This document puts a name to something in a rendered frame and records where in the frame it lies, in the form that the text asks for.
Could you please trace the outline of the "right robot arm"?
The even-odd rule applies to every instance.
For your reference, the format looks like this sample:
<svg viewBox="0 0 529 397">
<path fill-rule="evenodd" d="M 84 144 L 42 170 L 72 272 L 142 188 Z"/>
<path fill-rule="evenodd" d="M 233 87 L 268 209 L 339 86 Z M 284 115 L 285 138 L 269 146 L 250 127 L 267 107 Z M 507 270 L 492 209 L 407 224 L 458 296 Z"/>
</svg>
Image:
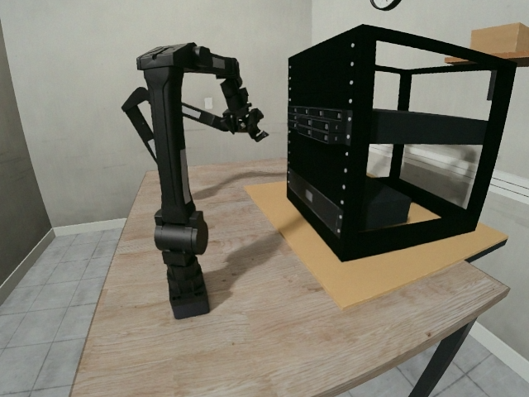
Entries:
<svg viewBox="0 0 529 397">
<path fill-rule="evenodd" d="M 182 109 L 184 73 L 215 74 L 216 79 L 225 79 L 220 83 L 224 97 L 232 98 L 240 91 L 244 106 L 249 94 L 246 87 L 240 88 L 237 58 L 213 54 L 195 42 L 158 46 L 138 56 L 136 66 L 144 73 L 150 97 L 162 194 L 162 208 L 154 215 L 154 239 L 167 265 L 170 305 L 205 301 L 207 290 L 196 256 L 207 249 L 208 227 L 203 211 L 196 211 L 189 187 Z"/>
</svg>

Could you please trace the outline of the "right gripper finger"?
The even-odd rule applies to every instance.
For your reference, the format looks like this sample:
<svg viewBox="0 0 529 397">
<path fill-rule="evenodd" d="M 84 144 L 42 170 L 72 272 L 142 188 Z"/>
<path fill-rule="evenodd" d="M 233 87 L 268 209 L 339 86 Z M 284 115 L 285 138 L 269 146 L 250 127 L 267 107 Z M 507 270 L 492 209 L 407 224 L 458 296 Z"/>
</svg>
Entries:
<svg viewBox="0 0 529 397">
<path fill-rule="evenodd" d="M 259 112 L 259 109 L 257 108 L 257 110 L 255 111 L 254 114 L 249 115 L 250 120 L 252 121 L 255 130 L 258 129 L 258 127 L 257 127 L 258 112 Z"/>
<path fill-rule="evenodd" d="M 227 124 L 227 122 L 229 123 L 229 125 L 230 125 L 231 127 Z M 233 135 L 235 135 L 235 130 L 234 130 L 234 127 L 233 127 L 233 123 L 232 123 L 232 120 L 231 120 L 231 116 L 228 116 L 226 119 L 222 119 L 222 120 L 220 121 L 220 123 L 221 123 L 224 127 L 226 127 L 226 128 L 227 128 L 227 129 L 233 134 Z"/>
</svg>

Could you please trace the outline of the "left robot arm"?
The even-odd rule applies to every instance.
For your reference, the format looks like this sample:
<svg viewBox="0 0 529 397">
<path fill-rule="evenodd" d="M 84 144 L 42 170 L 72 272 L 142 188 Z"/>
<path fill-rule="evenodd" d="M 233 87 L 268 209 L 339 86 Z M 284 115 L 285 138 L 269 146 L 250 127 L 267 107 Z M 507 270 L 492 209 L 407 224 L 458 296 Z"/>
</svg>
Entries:
<svg viewBox="0 0 529 397">
<path fill-rule="evenodd" d="M 144 116 L 142 115 L 141 110 L 137 106 L 138 104 L 143 103 L 144 101 L 148 101 L 148 104 L 150 104 L 149 92 L 144 87 L 139 87 L 136 90 L 133 91 L 129 98 L 123 103 L 122 111 L 125 112 L 128 118 L 130 119 L 141 140 L 144 142 L 147 150 L 149 151 L 155 163 L 157 164 L 154 134 L 151 131 Z M 183 102 L 182 108 L 183 117 L 187 117 L 196 122 L 201 122 L 202 124 L 216 128 L 217 130 L 220 130 L 222 132 L 229 131 L 220 123 L 222 117 L 203 111 L 202 109 L 196 108 Z M 239 121 L 239 119 L 241 119 L 241 121 Z M 235 132 L 245 132 L 247 128 L 246 122 L 248 124 L 247 132 L 255 132 L 255 128 L 250 120 L 249 115 L 247 117 L 246 115 L 242 117 L 236 117 L 236 115 L 231 115 L 231 120 Z"/>
</svg>

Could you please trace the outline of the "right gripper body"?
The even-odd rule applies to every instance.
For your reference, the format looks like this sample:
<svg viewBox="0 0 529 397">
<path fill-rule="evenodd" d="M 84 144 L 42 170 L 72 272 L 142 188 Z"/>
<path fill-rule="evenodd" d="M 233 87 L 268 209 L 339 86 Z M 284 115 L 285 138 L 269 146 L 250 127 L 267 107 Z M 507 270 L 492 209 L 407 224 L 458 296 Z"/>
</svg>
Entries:
<svg viewBox="0 0 529 397">
<path fill-rule="evenodd" d="M 254 114 L 257 108 L 249 109 L 252 107 L 251 103 L 247 103 L 245 106 L 242 102 L 240 92 L 231 96 L 232 98 L 225 97 L 228 109 L 222 114 L 222 119 L 226 119 L 228 115 L 236 114 L 236 117 L 242 117 L 245 115 Z M 249 111 L 250 110 L 250 111 Z M 225 117 L 226 116 L 226 117 Z"/>
</svg>

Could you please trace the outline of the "tan flat board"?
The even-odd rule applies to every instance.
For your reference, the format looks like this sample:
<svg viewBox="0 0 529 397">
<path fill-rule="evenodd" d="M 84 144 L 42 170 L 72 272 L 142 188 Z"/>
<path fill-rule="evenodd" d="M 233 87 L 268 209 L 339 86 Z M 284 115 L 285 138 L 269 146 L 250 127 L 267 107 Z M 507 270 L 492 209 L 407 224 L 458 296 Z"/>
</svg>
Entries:
<svg viewBox="0 0 529 397">
<path fill-rule="evenodd" d="M 244 189 L 341 311 L 433 275 L 509 237 L 478 222 L 472 232 L 340 262 L 286 197 L 287 181 Z"/>
</svg>

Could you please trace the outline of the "black open-frame rack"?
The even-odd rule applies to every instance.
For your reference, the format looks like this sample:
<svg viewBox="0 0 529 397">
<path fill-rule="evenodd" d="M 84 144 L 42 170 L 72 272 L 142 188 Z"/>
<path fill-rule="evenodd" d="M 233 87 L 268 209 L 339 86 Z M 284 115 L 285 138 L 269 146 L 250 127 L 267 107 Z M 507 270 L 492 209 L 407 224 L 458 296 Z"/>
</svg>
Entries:
<svg viewBox="0 0 529 397">
<path fill-rule="evenodd" d="M 375 65 L 377 41 L 478 64 L 419 69 Z M 517 62 L 511 60 L 366 24 L 289 57 L 288 106 L 338 108 L 347 115 L 345 144 L 326 144 L 288 127 L 286 197 L 340 262 L 475 231 L 498 157 L 516 69 Z M 413 74 L 483 70 L 497 70 L 488 121 L 405 112 Z M 397 110 L 404 113 L 373 108 L 375 71 L 400 74 Z M 395 144 L 389 176 L 366 175 L 369 144 Z M 467 209 L 399 179 L 403 144 L 483 146 Z M 411 201 L 442 218 L 387 227 L 407 222 Z M 358 233 L 377 227 L 387 228 Z"/>
</svg>

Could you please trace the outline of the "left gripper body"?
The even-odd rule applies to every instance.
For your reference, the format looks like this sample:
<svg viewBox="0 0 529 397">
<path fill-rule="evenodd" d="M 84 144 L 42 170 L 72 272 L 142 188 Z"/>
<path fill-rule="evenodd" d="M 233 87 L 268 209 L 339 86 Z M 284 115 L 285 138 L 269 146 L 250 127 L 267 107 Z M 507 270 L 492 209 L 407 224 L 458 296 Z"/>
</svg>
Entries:
<svg viewBox="0 0 529 397">
<path fill-rule="evenodd" d="M 257 136 L 257 134 L 260 133 L 261 130 L 258 128 L 255 132 L 247 132 L 248 124 L 246 124 L 246 125 L 247 125 L 246 131 L 243 132 L 243 133 L 248 133 L 251 139 L 253 139 L 253 140 L 255 140 L 256 142 L 258 142 L 258 141 L 262 138 L 262 135 L 261 135 L 261 134 L 259 134 L 259 135 Z"/>
</svg>

